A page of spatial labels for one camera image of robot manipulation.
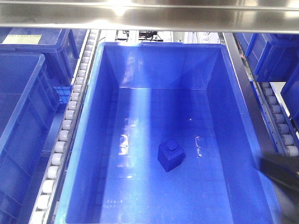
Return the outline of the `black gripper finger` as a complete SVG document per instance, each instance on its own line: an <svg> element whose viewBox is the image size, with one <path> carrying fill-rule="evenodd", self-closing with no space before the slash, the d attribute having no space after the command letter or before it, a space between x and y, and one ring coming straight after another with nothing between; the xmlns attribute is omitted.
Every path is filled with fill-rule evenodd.
<svg viewBox="0 0 299 224"><path fill-rule="evenodd" d="M278 154L266 154L259 159L259 170L291 193L299 197L299 158L286 157Z"/></svg>

